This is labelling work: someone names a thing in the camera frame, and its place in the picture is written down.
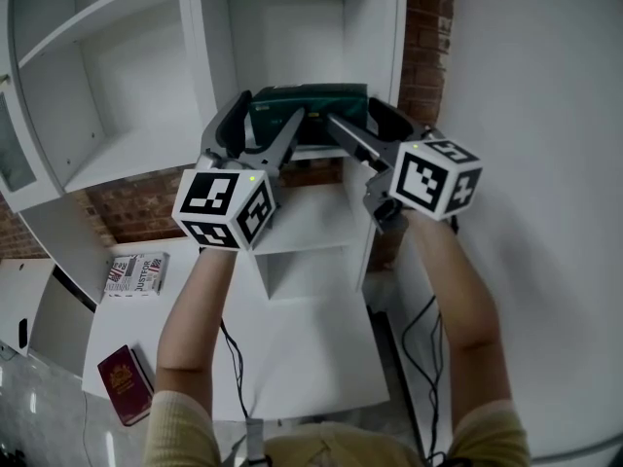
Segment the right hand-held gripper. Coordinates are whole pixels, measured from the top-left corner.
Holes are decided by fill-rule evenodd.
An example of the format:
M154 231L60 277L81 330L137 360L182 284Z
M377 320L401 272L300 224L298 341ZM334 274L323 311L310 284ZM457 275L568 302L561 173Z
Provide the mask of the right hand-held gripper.
M483 172L477 156L454 140L425 140L432 126L377 97L369 98L368 115L373 123L367 130L329 114L326 131L350 156L381 170L364 195L379 232L398 227L405 208L443 221L471 205Z

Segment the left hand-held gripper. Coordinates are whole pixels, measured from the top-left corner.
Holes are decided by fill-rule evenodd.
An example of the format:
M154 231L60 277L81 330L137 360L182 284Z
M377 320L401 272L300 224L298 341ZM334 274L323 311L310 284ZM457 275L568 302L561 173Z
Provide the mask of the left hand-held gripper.
M196 166L182 174L171 217L201 248L251 249L279 208L279 173L291 159L305 109L260 152L242 153L251 99L244 90L216 113L203 131Z

